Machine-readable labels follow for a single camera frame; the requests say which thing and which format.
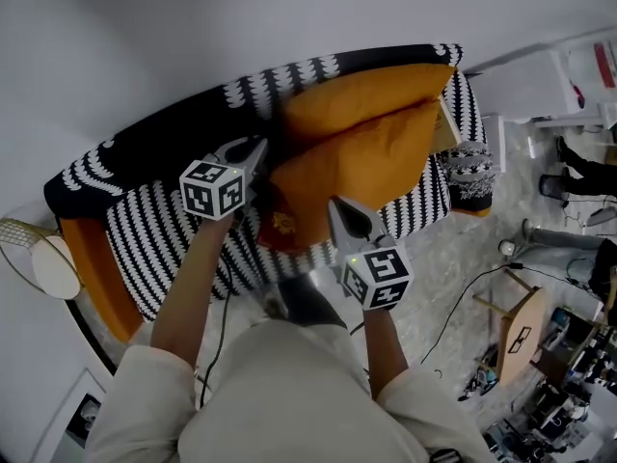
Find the black white patterned sofa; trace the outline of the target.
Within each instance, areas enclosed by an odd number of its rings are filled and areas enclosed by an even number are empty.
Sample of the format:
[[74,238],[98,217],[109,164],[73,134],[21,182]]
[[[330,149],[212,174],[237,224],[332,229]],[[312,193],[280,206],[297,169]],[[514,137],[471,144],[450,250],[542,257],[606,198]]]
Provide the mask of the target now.
[[[239,77],[187,97],[92,148],[50,179],[43,194],[77,271],[118,340],[152,321],[200,220],[182,204],[179,177],[196,158],[244,134],[276,135],[282,103],[308,87],[375,68],[458,67],[463,47],[426,43],[354,50]],[[417,186],[380,216],[401,239],[453,211],[486,215],[492,159],[475,95],[456,71],[443,97],[463,145],[428,157]]]

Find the person's left forearm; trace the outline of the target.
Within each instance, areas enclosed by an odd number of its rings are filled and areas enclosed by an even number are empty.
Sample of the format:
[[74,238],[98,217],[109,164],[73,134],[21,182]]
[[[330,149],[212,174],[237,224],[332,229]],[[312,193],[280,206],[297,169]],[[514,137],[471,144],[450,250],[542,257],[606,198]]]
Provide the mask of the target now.
[[154,321],[150,346],[191,368],[197,364],[219,256],[232,222],[230,214],[201,223]]

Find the person's dark trouser leg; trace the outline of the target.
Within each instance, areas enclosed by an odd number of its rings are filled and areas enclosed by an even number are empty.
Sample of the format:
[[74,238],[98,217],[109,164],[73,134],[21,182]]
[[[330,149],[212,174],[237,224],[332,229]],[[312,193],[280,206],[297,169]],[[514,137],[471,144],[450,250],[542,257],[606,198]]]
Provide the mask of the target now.
[[345,322],[316,288],[309,275],[279,282],[278,290],[290,322],[301,327],[334,325],[347,329]]

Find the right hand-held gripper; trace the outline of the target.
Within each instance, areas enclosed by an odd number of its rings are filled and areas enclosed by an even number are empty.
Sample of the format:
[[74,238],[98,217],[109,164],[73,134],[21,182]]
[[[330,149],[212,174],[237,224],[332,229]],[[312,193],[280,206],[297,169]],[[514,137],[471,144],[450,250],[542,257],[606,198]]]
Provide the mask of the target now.
[[[342,287],[364,311],[393,308],[414,280],[404,247],[384,236],[387,229],[374,210],[355,200],[330,198],[328,218],[335,247],[350,254],[342,261]],[[374,242],[359,251],[368,241]]]

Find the person's right forearm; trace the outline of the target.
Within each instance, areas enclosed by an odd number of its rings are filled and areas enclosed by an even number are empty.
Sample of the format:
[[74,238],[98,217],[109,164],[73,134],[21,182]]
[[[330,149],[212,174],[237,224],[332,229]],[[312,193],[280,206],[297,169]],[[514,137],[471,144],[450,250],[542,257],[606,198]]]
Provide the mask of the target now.
[[400,373],[409,368],[389,311],[375,309],[363,312],[363,324],[372,397]]

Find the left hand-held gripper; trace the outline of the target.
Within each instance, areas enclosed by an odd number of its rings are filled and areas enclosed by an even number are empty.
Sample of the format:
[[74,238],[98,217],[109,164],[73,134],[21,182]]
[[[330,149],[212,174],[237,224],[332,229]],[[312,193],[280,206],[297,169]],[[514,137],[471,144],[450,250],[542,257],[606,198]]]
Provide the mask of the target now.
[[179,177],[184,210],[211,221],[251,203],[251,184],[262,172],[268,141],[257,136],[222,145],[203,160],[193,161]]

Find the pile of electronic equipment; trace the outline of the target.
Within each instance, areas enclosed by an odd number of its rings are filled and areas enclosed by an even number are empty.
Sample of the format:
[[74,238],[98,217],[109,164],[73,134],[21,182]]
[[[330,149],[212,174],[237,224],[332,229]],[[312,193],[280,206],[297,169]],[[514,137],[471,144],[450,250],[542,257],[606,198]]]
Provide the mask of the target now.
[[496,463],[617,463],[617,329],[553,311],[539,379],[483,433]]

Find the person's grey shoe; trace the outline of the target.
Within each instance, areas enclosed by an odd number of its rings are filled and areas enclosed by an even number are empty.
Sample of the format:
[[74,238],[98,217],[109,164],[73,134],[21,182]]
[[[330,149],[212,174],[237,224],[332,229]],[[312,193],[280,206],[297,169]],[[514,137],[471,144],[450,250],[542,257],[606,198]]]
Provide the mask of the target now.
[[268,285],[262,290],[260,304],[270,319],[288,319],[288,309],[277,285]]

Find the white cabinet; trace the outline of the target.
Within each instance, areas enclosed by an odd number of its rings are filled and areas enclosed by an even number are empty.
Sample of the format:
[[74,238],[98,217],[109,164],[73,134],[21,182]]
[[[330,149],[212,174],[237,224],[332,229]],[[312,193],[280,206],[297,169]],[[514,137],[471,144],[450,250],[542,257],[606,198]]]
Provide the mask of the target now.
[[561,117],[586,106],[563,53],[542,50],[487,68],[469,79],[480,113],[507,120]]

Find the orange cushion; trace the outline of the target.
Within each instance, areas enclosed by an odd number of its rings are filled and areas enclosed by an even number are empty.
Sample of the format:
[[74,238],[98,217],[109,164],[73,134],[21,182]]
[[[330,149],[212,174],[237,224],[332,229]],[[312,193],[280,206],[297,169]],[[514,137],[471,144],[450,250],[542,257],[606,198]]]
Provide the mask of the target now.
[[332,196],[379,210],[413,190],[440,110],[433,100],[361,123],[280,165],[270,182],[281,194],[295,232],[279,249],[298,253],[328,239]]
[[329,137],[360,123],[438,98],[455,68],[411,64],[375,68],[312,86],[283,107],[294,139]]

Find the person's white shirt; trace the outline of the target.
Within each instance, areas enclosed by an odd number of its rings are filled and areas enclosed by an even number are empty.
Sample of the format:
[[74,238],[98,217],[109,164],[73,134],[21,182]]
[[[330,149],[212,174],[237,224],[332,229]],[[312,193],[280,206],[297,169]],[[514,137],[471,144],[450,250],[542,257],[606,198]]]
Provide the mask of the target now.
[[86,463],[429,463],[442,449],[494,463],[436,375],[410,368],[377,397],[347,333],[260,323],[225,350],[203,407],[192,368],[135,345],[95,419]]

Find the beige flat box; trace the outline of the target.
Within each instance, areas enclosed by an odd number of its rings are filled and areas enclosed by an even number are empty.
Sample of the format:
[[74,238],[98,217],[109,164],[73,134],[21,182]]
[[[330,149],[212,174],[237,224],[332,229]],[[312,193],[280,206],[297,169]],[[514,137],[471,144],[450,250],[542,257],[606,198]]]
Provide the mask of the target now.
[[448,106],[441,95],[439,97],[440,111],[436,119],[431,154],[452,150],[462,143],[461,133]]

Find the white panel with red label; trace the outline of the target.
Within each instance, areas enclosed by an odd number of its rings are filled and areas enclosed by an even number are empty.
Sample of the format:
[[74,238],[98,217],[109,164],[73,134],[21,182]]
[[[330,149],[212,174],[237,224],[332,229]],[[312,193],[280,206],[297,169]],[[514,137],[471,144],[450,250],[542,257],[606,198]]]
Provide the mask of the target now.
[[607,89],[617,88],[617,59],[611,41],[596,41],[593,51],[600,77]]

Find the wooden stool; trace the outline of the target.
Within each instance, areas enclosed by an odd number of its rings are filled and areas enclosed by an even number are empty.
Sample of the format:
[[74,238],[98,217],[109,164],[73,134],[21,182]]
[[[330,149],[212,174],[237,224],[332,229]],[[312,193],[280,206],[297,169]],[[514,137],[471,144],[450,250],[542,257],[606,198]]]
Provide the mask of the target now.
[[490,368],[487,364],[484,367],[496,374],[502,386],[514,381],[531,364],[539,348],[549,304],[549,297],[543,288],[531,286],[509,267],[505,268],[504,273],[526,291],[513,309],[506,311],[478,294],[472,296],[476,303],[501,317],[496,367]]

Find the black mesh wastebasket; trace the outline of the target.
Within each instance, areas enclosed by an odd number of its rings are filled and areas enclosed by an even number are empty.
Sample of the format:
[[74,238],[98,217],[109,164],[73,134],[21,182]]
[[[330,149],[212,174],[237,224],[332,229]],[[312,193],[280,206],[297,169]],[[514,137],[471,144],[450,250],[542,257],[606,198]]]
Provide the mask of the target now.
[[546,198],[559,201],[566,201],[569,198],[569,193],[564,189],[561,176],[541,175],[539,193]]

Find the white seat cushion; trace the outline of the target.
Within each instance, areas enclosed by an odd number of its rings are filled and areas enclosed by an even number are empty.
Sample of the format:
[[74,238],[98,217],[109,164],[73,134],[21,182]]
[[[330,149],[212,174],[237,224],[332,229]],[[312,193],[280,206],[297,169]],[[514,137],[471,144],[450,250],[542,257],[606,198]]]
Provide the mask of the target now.
[[44,293],[62,299],[74,299],[82,284],[67,243],[57,235],[40,239],[31,248],[35,279]]

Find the red embroidered cushion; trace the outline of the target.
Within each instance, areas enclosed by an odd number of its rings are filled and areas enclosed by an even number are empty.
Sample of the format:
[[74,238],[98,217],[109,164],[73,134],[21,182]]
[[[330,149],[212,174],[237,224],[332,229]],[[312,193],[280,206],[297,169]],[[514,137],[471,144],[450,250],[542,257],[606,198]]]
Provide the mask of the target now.
[[296,217],[281,191],[268,183],[255,199],[259,216],[257,243],[269,250],[299,255],[308,247],[297,236]]

